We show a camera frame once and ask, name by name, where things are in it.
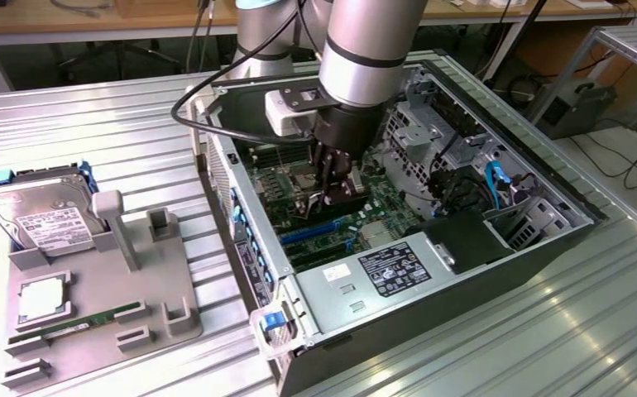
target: metal table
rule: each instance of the metal table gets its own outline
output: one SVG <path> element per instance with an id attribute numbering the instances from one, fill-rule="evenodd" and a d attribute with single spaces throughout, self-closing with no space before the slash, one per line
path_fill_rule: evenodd
<path id="1" fill-rule="evenodd" d="M 571 76 L 576 73 L 579 65 L 596 44 L 605 45 L 616 54 L 623 55 L 637 64 L 637 26 L 608 26 L 593 28 L 579 47 L 577 53 L 573 55 L 573 59 L 567 65 L 564 72 L 559 75 L 552 89 L 548 90 L 546 95 L 542 98 L 537 98 L 528 111 L 528 118 L 534 124 L 544 116 L 555 97 L 557 97 L 561 88 L 571 79 Z"/>
<path id="2" fill-rule="evenodd" d="M 449 57 L 433 59 L 609 220 L 522 288 L 302 395 L 637 395 L 637 212 L 468 71 Z M 173 77 L 0 94 L 0 166 L 23 170 L 84 156 L 100 187 L 123 191 L 127 218 L 158 206 L 179 215 L 206 328 L 198 340 L 34 395 L 277 393 L 191 172 L 189 130 L 169 117 L 197 81 Z M 6 249 L 0 233 L 0 313 Z M 0 395 L 11 395 L 3 386 Z"/>

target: blue pcie slot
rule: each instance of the blue pcie slot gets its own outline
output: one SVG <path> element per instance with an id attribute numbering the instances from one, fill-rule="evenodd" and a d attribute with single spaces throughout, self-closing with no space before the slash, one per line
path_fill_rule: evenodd
<path id="1" fill-rule="evenodd" d="M 282 237 L 282 244 L 291 244 L 294 242 L 302 242 L 303 240 L 309 240 L 313 237 L 322 236 L 325 234 L 330 234 L 337 232 L 342 225 L 342 218 L 336 219 L 332 223 L 326 223 L 325 225 L 313 227 L 306 229 L 301 232 L 291 233 L 289 236 Z"/>

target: wooden desk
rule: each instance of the wooden desk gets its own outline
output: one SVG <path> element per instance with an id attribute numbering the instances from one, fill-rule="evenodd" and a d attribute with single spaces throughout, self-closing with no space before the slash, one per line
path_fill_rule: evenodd
<path id="1" fill-rule="evenodd" d="M 551 11 L 546 11 L 549 14 L 540 16 L 538 19 L 561 21 L 616 18 L 616 13 L 609 10 L 596 10 L 596 13 L 589 13 L 589 10 L 579 9 L 565 0 L 549 0 L 549 2 Z M 497 70 L 504 55 L 512 47 L 530 11 L 529 7 L 512 7 L 508 10 L 505 22 L 510 22 L 513 28 L 494 57 L 486 77 L 490 77 Z M 430 0 L 422 24 L 434 26 L 496 23 L 504 11 L 502 8 L 476 6 L 470 2 L 457 7 L 448 0 Z M 48 0 L 10 0 L 10 5 L 0 7 L 0 45 L 187 37 L 193 33 L 195 15 L 122 18 L 114 8 L 99 10 L 99 14 L 99 18 L 87 17 L 78 12 L 59 9 Z M 238 11 L 234 0 L 218 0 L 213 34 L 237 33 L 237 23 Z M 11 84 L 0 70 L 0 92 L 3 91 L 11 91 Z"/>

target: green circuit board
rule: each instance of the green circuit board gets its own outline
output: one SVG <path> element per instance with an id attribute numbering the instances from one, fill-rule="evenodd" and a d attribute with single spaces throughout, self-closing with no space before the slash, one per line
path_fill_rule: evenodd
<path id="1" fill-rule="evenodd" d="M 305 219 L 297 216 L 295 201 L 317 191 L 310 180 L 311 174 L 303 174 L 306 167 L 310 167 L 309 162 L 301 160 L 250 170 L 253 183 L 279 238 L 334 222 L 334 232 L 283 245 L 298 271 L 369 250 L 373 245 L 400 239 L 406 229 L 422 221 L 400 198 L 398 190 L 386 175 L 370 168 L 362 172 L 364 182 L 372 190 L 364 208 L 305 226 Z"/>

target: metal frame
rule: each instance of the metal frame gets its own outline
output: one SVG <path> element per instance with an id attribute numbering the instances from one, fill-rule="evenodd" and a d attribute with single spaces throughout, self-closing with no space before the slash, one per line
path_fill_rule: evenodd
<path id="1" fill-rule="evenodd" d="M 548 21 L 577 21 L 595 19 L 617 19 L 616 13 L 601 12 L 600 14 L 571 14 L 541 16 L 537 22 Z M 485 78 L 492 78 L 494 71 L 500 67 L 501 61 L 505 58 L 517 34 L 524 26 L 526 16 L 506 17 L 504 22 L 512 23 L 510 29 L 498 53 L 494 56 L 493 64 L 488 69 Z M 477 25 L 486 23 L 497 23 L 498 17 L 473 17 L 473 18 L 430 18 L 424 19 L 422 26 L 448 26 L 448 25 Z M 237 26 L 214 26 L 211 35 L 233 35 L 238 33 Z M 190 37 L 193 34 L 193 27 L 161 27 L 150 29 L 125 29 L 107 31 L 63 31 L 63 32 L 43 32 L 43 33 L 23 33 L 23 34 L 0 34 L 0 45 L 24 45 L 24 44 L 50 44 L 50 43 L 68 43 L 80 41 L 113 41 L 113 40 L 142 40 L 153 38 L 169 37 Z M 12 85 L 3 68 L 0 67 L 0 93 L 12 91 Z"/>
<path id="2" fill-rule="evenodd" d="M 628 60 L 637 64 L 637 26 L 611 26 L 595 28 L 585 37 L 585 40 L 583 41 L 583 44 L 579 47 L 579 50 L 573 55 L 573 59 L 567 65 L 564 72 L 559 75 L 552 89 L 548 90 L 546 95 L 542 98 L 536 99 L 534 104 L 526 113 L 526 118 L 532 121 L 532 123 L 536 124 L 538 120 L 541 120 L 546 109 L 552 105 L 555 97 L 557 97 L 561 88 L 569 81 L 571 76 L 573 76 L 576 73 L 577 66 L 581 64 L 591 48 L 596 44 L 605 45 L 617 55 L 623 55 L 625 58 L 628 58 Z M 601 72 L 603 70 L 596 68 L 589 77 L 597 78 Z"/>

